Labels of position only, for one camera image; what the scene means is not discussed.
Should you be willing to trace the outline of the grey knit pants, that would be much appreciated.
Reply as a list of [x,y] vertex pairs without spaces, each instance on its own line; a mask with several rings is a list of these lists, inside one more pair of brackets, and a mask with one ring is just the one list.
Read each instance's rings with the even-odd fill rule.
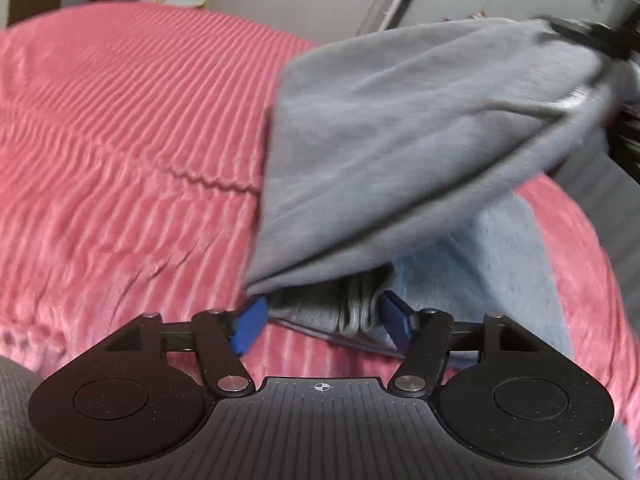
[[314,49],[281,74],[245,286],[303,333],[395,347],[378,300],[462,322],[502,312],[572,344],[518,188],[637,93],[634,64],[502,18]]

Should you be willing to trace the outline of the pink ribbed bed blanket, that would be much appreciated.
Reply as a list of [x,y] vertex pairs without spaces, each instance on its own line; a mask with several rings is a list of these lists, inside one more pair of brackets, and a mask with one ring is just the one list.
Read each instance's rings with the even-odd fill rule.
[[1,34],[1,359],[35,384],[135,316],[242,299],[302,38],[110,2]]

